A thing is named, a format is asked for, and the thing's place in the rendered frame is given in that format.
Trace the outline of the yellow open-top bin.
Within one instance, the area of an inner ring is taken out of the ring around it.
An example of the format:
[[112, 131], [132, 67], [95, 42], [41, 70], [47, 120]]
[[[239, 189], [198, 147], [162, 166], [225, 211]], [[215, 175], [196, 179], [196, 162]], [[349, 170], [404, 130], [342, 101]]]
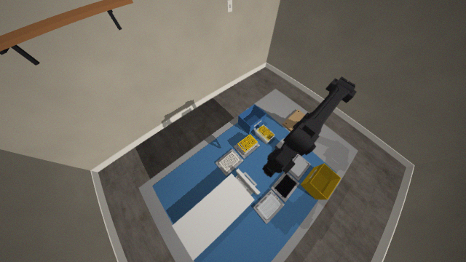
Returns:
[[312, 169], [301, 186], [315, 199], [328, 199], [341, 178], [325, 163]]

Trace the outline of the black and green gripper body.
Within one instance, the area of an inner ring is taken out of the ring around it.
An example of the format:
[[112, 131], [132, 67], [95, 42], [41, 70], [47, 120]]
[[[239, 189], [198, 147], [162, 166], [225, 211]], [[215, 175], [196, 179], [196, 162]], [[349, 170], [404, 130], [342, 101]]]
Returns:
[[[272, 153], [269, 154], [267, 160], [274, 154], [274, 152], [276, 152], [278, 148], [276, 148]], [[285, 174], [287, 174], [289, 172], [289, 170], [295, 165], [295, 162], [291, 162], [283, 171], [285, 172]]]

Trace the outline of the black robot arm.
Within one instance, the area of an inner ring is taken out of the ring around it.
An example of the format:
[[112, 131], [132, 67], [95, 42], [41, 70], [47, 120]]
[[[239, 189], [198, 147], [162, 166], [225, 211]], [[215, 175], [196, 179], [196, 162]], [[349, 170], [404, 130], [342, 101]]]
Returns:
[[262, 168], [264, 173], [272, 177], [276, 172], [281, 173], [285, 167], [293, 161], [292, 159], [295, 158], [297, 154], [303, 156], [304, 154], [307, 155], [312, 152], [316, 147], [315, 141], [319, 138], [323, 124], [341, 100], [347, 103], [354, 97], [356, 93], [354, 88], [355, 84], [347, 82], [343, 77], [339, 80], [334, 79], [326, 87], [326, 90], [329, 91], [329, 95], [318, 106], [319, 108], [317, 107], [310, 114], [307, 112], [306, 115], [293, 126], [294, 129], [285, 137], [285, 142], [282, 147], [274, 152], [274, 155]]

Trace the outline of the blue bench mat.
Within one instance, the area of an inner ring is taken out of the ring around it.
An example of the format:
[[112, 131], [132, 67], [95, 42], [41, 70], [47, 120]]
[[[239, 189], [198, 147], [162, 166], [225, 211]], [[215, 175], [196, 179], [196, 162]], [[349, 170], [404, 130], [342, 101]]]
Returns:
[[[255, 200], [195, 258], [194, 262], [271, 262], [319, 200], [301, 186], [314, 167], [325, 163], [311, 152], [302, 156], [311, 164], [310, 167], [301, 179], [297, 180], [299, 185], [286, 202], [277, 196], [285, 205], [268, 224], [265, 224], [253, 209], [284, 173], [282, 171], [269, 177], [262, 168], [267, 163], [268, 155], [276, 149], [275, 146], [290, 133], [269, 114], [257, 128], [262, 125], [269, 128], [275, 136], [265, 144], [252, 131], [250, 134], [260, 146], [244, 159], [234, 146], [248, 134], [236, 123], [153, 185], [167, 216], [174, 224], [231, 173], [237, 177], [238, 168], [242, 173], [246, 172], [257, 184], [255, 187], [260, 194], [256, 195], [254, 192], [251, 194]], [[225, 176], [216, 162], [232, 149], [243, 159], [243, 162]]]

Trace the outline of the white multiwell plate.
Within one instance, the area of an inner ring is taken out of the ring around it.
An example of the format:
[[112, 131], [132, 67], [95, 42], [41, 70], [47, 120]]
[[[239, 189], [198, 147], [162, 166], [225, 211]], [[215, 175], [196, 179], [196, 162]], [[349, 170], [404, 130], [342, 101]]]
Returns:
[[268, 219], [281, 204], [270, 194], [257, 208]]

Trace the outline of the white button box with green key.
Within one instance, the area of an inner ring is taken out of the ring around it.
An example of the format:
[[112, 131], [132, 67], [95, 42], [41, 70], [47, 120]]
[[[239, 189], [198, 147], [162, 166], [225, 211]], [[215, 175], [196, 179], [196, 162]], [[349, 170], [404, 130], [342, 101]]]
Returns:
[[282, 145], [283, 145], [284, 142], [285, 142], [284, 139], [285, 139], [285, 138], [283, 138], [283, 139], [275, 146], [275, 148], [281, 148]]

